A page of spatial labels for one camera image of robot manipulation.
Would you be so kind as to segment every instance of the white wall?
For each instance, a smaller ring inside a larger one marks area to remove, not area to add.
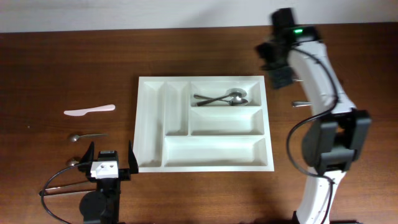
[[[0,0],[0,32],[260,26],[281,7],[300,24],[398,21],[398,0]]]

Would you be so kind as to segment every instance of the white utensil organizer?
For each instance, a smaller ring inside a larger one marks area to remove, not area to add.
[[[196,106],[230,88],[249,103]],[[140,77],[133,151],[140,172],[274,171],[264,77]]]

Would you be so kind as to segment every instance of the wooden table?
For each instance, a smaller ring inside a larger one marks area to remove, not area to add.
[[[348,96],[373,118],[363,155],[339,187],[332,220],[398,220],[398,25],[319,26]],[[71,133],[109,133],[96,150],[117,150],[127,167],[134,139],[139,76],[263,75],[254,47],[270,27],[109,30],[1,34],[0,222],[56,223],[38,191],[65,161],[82,156],[90,140]],[[285,153],[289,129],[310,115],[291,108],[304,100],[294,84],[267,82],[275,172],[143,173],[122,183],[120,220],[127,223],[250,223],[289,219],[306,177]],[[111,113],[70,117],[64,110],[115,104]],[[292,140],[294,156],[306,128]],[[84,180],[73,170],[54,182]],[[82,195],[46,201],[60,217],[81,223]]]

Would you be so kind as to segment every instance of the green light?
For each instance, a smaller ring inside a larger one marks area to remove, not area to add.
[[[303,29],[297,29],[297,30],[294,30],[294,32],[295,32],[296,34],[301,34],[301,33],[303,32]]]

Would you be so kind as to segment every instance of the spoon handle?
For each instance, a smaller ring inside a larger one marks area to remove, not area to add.
[[[101,137],[101,136],[107,136],[108,134],[85,134],[80,136],[79,138],[93,138],[93,137]]]
[[[222,100],[222,99],[227,98],[227,97],[229,97],[229,94],[224,95],[224,96],[220,96],[220,97],[217,97],[217,98],[213,98],[211,100],[201,101],[201,102],[197,103],[197,106],[203,106],[203,105],[206,105],[208,103],[212,103],[212,102],[217,101],[217,100]]]
[[[193,97],[198,100],[211,100],[212,99],[212,97],[203,96],[203,95],[199,95],[199,94],[194,94]]]

